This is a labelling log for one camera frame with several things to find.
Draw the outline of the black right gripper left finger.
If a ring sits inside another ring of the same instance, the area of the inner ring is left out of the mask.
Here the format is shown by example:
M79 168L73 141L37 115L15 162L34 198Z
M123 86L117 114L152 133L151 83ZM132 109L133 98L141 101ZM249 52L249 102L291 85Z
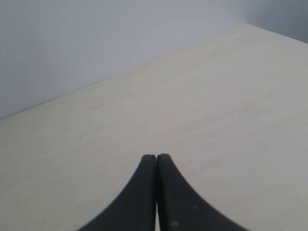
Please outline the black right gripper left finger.
M156 157L143 155L131 179L98 216L81 231L154 231Z

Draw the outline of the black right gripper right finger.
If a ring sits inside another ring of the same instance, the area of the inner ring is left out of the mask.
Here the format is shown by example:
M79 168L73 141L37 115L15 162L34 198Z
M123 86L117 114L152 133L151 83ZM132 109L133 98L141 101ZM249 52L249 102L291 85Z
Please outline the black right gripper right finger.
M156 201L162 231L244 231L209 203L182 176L168 154L156 165Z

